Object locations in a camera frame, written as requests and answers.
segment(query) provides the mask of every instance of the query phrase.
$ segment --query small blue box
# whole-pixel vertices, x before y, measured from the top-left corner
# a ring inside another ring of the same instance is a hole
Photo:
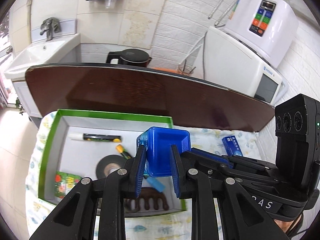
[[[234,135],[226,136],[222,138],[222,142],[229,156],[233,156],[233,155],[243,156],[240,146]]]
[[[137,138],[137,148],[143,144],[147,150],[145,172],[151,177],[171,176],[171,145],[179,154],[191,150],[190,134],[185,130],[151,127]]]

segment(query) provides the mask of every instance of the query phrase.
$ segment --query kettle lid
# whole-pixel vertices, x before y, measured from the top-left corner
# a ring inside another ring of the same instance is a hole
[[[141,49],[125,49],[121,52],[121,57],[131,62],[146,62],[149,60],[149,54]]]

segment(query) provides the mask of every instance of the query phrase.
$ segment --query white marker cap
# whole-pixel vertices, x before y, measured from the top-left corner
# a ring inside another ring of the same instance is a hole
[[[80,132],[71,132],[71,133],[68,133],[68,137],[69,137],[71,140],[83,141],[83,133],[80,133]]]

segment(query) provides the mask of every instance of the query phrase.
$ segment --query green packet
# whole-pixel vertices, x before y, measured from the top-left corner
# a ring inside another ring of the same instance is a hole
[[[64,198],[81,179],[78,175],[57,171],[54,195]]]

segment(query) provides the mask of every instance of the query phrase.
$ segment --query patterned tablecloth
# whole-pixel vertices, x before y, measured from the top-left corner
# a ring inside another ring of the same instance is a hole
[[[55,208],[54,205],[38,198],[38,180],[42,155],[47,136],[49,134],[56,112],[46,115],[41,122],[37,142],[30,160],[28,175],[26,177],[26,214],[29,234],[32,235],[42,221]],[[201,128],[185,128],[190,132],[191,145],[218,155],[226,155],[221,139],[225,136],[235,135],[244,156],[261,159],[256,146],[257,133],[243,131],[212,130]],[[187,211],[158,217],[125,219],[127,240],[166,240],[190,239],[191,234],[191,200],[186,201]],[[221,223],[218,219],[220,239],[222,239]],[[98,238],[99,217],[96,219],[94,239]]]

